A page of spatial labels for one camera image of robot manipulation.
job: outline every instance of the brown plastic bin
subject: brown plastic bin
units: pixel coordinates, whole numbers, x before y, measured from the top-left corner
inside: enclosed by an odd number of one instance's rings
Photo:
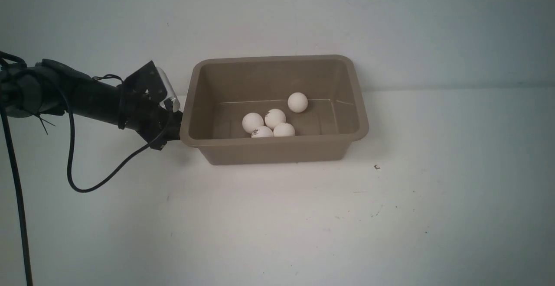
[[[294,92],[309,99],[296,114]],[[285,112],[297,136],[251,138],[242,128],[250,112]],[[341,55],[208,59],[189,84],[181,140],[211,164],[309,162],[343,158],[368,132],[353,62]]]

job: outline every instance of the robotic arm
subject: robotic arm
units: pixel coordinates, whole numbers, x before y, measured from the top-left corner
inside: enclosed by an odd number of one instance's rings
[[[61,116],[67,110],[61,90],[75,114],[135,130],[147,142],[154,140],[169,120],[164,135],[151,144],[152,149],[161,150],[166,142],[179,140],[179,101],[165,73],[152,61],[122,80],[115,75],[91,78],[50,59],[27,67],[13,55],[0,52],[0,57],[14,62],[4,64],[0,71],[0,101],[8,116]],[[107,78],[122,83],[115,87],[100,81]]]

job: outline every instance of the black cable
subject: black cable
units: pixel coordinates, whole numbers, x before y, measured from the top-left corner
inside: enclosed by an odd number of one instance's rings
[[[6,70],[6,75],[10,75],[8,63],[0,58],[2,68]],[[23,191],[21,189],[20,171],[17,168],[16,152],[13,148],[12,133],[10,132],[10,124],[8,123],[8,114],[2,100],[2,83],[0,83],[0,115],[2,117],[2,127],[4,128],[4,137],[6,138],[6,146],[8,155],[10,156],[10,165],[12,167],[13,183],[16,188],[17,212],[20,215],[20,234],[21,245],[23,249],[23,264],[25,267],[25,279],[27,286],[33,286],[33,274],[31,272],[31,260],[29,254],[29,242],[27,239],[27,224],[25,218],[25,206],[23,204]]]
[[[6,66],[8,63],[6,63],[6,61],[4,61],[5,59],[7,59],[8,61],[12,61],[14,63],[18,63],[20,65],[22,65],[23,67],[27,67],[27,64],[25,63],[25,61],[21,58],[21,57],[17,57],[15,55],[11,55],[5,52],[0,51],[0,59],[2,59],[2,66]]]
[[[119,85],[121,91],[120,91],[120,96],[119,96],[119,107],[118,107],[118,128],[123,130],[125,129],[125,124],[126,124],[126,119],[123,116],[123,111],[125,109],[125,84],[123,83],[123,79],[121,79],[121,77],[119,77],[118,75],[113,75],[113,74],[107,74],[104,75],[103,77],[93,77],[94,80],[96,81],[100,81],[103,79],[117,79],[119,81],[121,81],[121,84]]]

